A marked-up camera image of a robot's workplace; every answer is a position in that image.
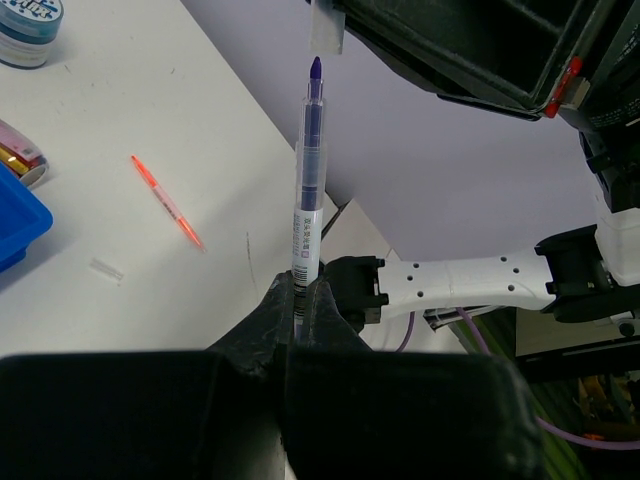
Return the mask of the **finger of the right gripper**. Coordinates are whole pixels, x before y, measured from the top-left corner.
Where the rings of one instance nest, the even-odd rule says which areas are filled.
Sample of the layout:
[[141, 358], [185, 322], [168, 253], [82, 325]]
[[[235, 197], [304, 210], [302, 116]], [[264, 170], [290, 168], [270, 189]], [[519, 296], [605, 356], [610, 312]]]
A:
[[313, 1], [309, 47], [352, 34], [441, 97], [533, 119], [550, 103], [588, 18], [585, 1]]

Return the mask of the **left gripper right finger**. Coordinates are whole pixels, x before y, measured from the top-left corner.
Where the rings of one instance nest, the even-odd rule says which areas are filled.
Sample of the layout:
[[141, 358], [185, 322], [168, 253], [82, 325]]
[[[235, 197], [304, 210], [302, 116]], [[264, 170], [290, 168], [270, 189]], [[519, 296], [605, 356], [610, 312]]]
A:
[[282, 432], [299, 479], [542, 479], [529, 387], [482, 354], [369, 348], [328, 282], [306, 297], [287, 352]]

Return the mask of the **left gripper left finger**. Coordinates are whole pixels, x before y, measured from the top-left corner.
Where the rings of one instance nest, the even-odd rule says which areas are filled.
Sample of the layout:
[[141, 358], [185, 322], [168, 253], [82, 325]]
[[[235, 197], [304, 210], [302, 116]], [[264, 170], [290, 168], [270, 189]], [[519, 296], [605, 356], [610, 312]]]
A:
[[2, 477], [284, 478], [270, 369], [291, 302], [281, 273], [206, 349], [3, 358]]

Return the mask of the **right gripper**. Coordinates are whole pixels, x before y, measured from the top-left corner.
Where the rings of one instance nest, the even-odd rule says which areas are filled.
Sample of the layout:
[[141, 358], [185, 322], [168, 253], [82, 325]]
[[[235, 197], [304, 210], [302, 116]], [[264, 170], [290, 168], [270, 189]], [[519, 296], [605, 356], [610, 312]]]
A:
[[544, 110], [577, 130], [639, 131], [639, 3], [608, 1]]

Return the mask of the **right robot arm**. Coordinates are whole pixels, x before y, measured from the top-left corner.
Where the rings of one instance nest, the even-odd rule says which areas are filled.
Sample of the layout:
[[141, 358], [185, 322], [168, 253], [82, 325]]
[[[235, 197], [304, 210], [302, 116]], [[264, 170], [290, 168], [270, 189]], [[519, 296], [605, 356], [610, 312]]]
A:
[[488, 258], [342, 257], [323, 272], [357, 325], [412, 311], [518, 307], [565, 323], [639, 309], [639, 5], [635, 1], [315, 1], [310, 43], [352, 34], [439, 98], [561, 118], [591, 173], [594, 224]]

